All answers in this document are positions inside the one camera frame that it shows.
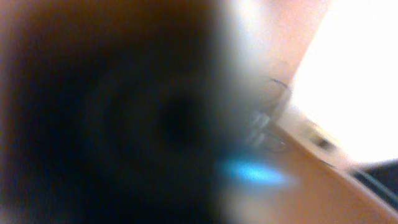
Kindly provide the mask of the black smartphone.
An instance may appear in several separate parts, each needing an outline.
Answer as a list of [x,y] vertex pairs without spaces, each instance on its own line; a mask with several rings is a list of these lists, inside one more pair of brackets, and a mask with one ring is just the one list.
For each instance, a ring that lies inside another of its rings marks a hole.
[[230,1],[2,1],[2,223],[226,223]]

